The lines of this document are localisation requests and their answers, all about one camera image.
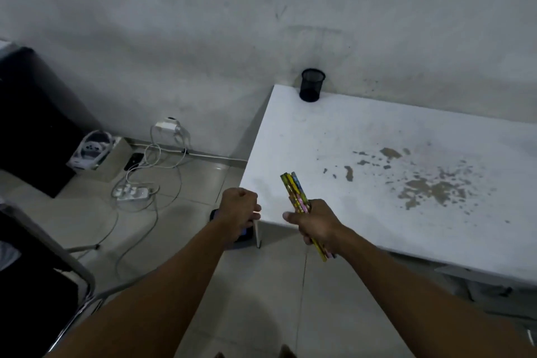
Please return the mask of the black mesh pen holder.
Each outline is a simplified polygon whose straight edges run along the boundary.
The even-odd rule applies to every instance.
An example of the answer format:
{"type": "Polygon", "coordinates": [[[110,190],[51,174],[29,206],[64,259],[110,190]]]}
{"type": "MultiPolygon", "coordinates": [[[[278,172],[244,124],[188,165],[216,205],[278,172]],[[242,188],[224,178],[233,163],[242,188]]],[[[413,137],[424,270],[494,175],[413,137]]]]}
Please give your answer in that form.
{"type": "Polygon", "coordinates": [[[319,100],[322,85],[326,75],[318,69],[305,69],[301,73],[301,85],[299,97],[307,103],[314,103],[319,100]]]}

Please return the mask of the blue patterned pencil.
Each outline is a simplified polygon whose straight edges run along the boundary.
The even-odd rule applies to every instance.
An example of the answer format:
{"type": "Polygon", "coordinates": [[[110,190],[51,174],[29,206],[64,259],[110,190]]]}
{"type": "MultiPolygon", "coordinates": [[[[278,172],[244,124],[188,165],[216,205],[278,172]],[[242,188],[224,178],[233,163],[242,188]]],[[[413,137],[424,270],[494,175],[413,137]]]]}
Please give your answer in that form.
{"type": "Polygon", "coordinates": [[[311,212],[310,201],[307,199],[305,192],[295,172],[291,172],[291,179],[292,179],[293,187],[296,189],[296,192],[298,193],[300,197],[300,201],[299,201],[300,204],[304,205],[304,208],[306,210],[305,212],[308,212],[308,213],[311,212]]]}

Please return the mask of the white headset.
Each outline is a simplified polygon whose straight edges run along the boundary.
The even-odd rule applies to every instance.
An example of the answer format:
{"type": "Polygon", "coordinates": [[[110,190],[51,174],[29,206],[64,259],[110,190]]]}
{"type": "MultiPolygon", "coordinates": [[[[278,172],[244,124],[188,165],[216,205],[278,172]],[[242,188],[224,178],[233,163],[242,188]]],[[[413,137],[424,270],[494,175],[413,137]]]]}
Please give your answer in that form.
{"type": "Polygon", "coordinates": [[[73,170],[95,170],[111,153],[116,143],[108,132],[95,130],[88,133],[80,142],[67,162],[73,170]]]}

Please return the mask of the white power strip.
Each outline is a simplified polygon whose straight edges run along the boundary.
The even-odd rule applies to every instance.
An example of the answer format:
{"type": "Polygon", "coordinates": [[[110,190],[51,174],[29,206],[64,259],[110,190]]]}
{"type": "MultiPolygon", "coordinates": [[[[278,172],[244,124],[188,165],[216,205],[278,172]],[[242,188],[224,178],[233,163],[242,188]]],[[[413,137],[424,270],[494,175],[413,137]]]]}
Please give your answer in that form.
{"type": "Polygon", "coordinates": [[[125,185],[115,189],[112,196],[117,202],[146,201],[151,193],[147,187],[125,185]]]}

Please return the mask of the person's left forearm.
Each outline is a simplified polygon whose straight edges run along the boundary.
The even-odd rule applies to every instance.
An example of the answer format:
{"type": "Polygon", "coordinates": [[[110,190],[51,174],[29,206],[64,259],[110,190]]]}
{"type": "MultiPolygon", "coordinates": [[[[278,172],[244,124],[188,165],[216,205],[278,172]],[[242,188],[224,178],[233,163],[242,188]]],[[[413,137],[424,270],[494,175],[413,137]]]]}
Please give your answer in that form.
{"type": "Polygon", "coordinates": [[[225,251],[252,221],[215,219],[45,358],[173,358],[225,251]]]}

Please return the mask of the person's left hand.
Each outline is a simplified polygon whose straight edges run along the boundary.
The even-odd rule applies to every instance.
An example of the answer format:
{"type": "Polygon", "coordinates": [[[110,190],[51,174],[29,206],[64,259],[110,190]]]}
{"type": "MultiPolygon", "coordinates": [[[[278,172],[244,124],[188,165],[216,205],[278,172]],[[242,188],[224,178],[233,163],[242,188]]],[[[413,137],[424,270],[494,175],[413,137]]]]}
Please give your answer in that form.
{"type": "Polygon", "coordinates": [[[258,204],[258,194],[237,187],[223,192],[215,222],[222,227],[227,243],[235,242],[242,232],[253,226],[254,220],[248,220],[248,213],[258,204]]]}

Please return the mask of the person's right forearm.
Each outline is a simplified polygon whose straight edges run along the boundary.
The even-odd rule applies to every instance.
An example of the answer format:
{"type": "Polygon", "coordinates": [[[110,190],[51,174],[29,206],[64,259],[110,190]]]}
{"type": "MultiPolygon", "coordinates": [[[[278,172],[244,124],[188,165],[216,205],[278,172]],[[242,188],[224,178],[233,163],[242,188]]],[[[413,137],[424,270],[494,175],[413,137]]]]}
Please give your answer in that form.
{"type": "Polygon", "coordinates": [[[354,269],[416,358],[537,358],[509,323],[447,293],[339,225],[333,248],[354,269]]]}

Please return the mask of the person's right hand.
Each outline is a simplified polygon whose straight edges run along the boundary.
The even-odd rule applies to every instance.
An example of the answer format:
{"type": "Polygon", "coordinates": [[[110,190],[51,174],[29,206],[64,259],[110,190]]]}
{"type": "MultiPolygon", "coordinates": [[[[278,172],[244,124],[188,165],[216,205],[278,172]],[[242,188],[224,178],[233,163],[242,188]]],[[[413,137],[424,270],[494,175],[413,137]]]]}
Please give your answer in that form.
{"type": "Polygon", "coordinates": [[[296,225],[305,242],[318,241],[328,252],[339,253],[348,228],[340,222],[323,199],[310,200],[311,212],[305,213],[304,222],[296,225]]]}

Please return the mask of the pink patterned pencil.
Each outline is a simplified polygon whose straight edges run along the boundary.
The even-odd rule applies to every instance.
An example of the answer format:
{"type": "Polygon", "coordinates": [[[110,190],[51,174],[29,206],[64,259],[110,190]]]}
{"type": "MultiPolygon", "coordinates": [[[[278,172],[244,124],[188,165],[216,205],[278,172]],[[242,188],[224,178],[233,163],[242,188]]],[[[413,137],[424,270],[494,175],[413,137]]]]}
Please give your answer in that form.
{"type": "MultiPolygon", "coordinates": [[[[295,201],[296,205],[297,205],[297,212],[299,213],[309,213],[310,212],[310,206],[309,204],[307,204],[307,202],[304,202],[303,199],[297,199],[295,201]]],[[[323,262],[326,262],[328,259],[335,259],[335,255],[330,253],[330,252],[327,252],[326,249],[322,246],[322,245],[319,245],[319,243],[311,238],[310,239],[314,248],[317,250],[317,252],[319,253],[319,256],[321,257],[321,260],[323,262]]]]}

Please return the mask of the white wall charger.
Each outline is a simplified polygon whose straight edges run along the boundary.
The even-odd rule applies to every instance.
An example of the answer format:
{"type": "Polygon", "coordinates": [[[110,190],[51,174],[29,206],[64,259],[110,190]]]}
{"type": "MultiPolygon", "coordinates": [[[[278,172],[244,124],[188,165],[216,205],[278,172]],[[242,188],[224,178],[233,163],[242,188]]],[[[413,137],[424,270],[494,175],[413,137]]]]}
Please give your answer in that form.
{"type": "Polygon", "coordinates": [[[174,134],[179,134],[182,131],[182,126],[178,119],[172,117],[166,117],[163,121],[156,122],[154,127],[174,134]]]}

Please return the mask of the black chair with metal frame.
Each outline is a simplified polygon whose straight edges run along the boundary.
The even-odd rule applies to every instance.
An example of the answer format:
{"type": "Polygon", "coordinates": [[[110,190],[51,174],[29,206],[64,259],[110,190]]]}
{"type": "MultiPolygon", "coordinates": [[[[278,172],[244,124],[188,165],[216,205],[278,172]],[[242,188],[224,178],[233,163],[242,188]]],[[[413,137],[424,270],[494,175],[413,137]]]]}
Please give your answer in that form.
{"type": "Polygon", "coordinates": [[[96,310],[140,277],[101,293],[72,254],[16,205],[0,197],[0,358],[43,358],[92,304],[96,310]]]}

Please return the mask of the beige cardboard box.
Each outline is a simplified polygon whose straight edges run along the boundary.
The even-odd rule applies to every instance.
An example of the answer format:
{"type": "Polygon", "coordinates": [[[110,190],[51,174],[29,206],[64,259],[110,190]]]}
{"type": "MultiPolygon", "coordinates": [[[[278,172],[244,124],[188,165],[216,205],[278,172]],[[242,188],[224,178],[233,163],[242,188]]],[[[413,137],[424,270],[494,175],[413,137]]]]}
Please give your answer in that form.
{"type": "Polygon", "coordinates": [[[111,182],[124,170],[124,166],[133,154],[133,149],[124,137],[113,137],[116,143],[103,162],[95,170],[77,170],[78,175],[88,180],[111,182]]]}

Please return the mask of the yellow patterned pencil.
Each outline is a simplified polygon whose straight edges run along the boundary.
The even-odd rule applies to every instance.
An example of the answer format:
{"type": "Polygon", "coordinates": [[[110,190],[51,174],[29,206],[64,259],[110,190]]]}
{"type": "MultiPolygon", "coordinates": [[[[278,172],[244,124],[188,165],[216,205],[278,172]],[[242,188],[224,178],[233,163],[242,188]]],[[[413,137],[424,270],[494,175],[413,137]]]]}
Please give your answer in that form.
{"type": "Polygon", "coordinates": [[[297,212],[297,205],[295,203],[295,201],[297,199],[300,199],[298,193],[296,192],[296,189],[293,187],[293,183],[292,183],[292,179],[291,179],[291,174],[290,173],[283,173],[280,175],[280,179],[282,180],[285,188],[286,188],[286,191],[288,192],[288,197],[290,198],[290,201],[295,209],[295,212],[297,212]]]}

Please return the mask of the black cabinet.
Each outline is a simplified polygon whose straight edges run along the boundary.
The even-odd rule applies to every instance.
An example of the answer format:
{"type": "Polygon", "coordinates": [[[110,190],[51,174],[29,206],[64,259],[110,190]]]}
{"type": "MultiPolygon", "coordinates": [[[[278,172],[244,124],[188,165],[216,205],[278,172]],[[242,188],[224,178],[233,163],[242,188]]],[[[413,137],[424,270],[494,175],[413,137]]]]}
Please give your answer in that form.
{"type": "Polygon", "coordinates": [[[75,176],[68,161],[99,121],[28,47],[0,44],[0,171],[50,198],[75,176]]]}

